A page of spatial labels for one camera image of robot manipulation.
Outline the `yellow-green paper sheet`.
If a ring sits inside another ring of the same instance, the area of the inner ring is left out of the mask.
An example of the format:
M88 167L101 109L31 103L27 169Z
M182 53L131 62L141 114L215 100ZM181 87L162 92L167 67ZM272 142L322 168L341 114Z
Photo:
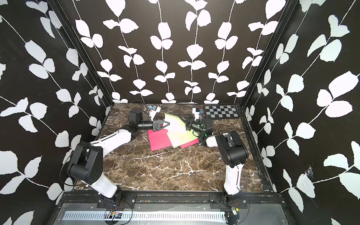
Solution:
M167 136L174 148L187 144L198 138L197 133L193 130L186 130L185 132L168 131Z
M160 113L159 115L155 116L155 120L165 121L162 126L165 126L169 123L169 125L164 128L168 132L186 133L187 131L185 123L177 115Z

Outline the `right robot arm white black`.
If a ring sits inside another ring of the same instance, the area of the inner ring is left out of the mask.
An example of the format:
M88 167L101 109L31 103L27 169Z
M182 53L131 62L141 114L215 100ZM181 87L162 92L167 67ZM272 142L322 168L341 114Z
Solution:
M217 147L226 165L226 179L223 185L226 197L235 197L241 192L241 173L249 152L236 131L213 133L213 121L193 115L179 117L187 131L198 134L199 143L206 147Z

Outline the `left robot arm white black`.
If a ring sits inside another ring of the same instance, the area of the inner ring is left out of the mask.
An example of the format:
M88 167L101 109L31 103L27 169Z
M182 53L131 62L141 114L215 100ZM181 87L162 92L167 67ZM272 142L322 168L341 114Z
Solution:
M171 123L165 120L143 120L143 110L132 109L128 122L115 133L97 141L80 142L69 156L67 174L88 184L103 198L113 201L121 199L121 189L110 181L103 172L103 158L118 147L133 141L142 131L160 131Z

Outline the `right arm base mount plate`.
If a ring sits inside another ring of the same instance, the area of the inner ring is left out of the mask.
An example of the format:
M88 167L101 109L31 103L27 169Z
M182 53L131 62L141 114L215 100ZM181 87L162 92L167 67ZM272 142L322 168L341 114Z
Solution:
M227 193L210 194L210 206L212 209L247 209L247 201L243 193L239 192L235 195L228 195Z

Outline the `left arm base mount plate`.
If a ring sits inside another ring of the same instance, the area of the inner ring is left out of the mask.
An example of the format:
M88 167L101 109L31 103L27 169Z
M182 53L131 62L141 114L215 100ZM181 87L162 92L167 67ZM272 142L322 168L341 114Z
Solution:
M97 208L106 210L120 210L126 208L133 209L135 206L136 197L136 194L131 194L128 192L115 194L115 196L112 198L107 198L103 195L100 195Z

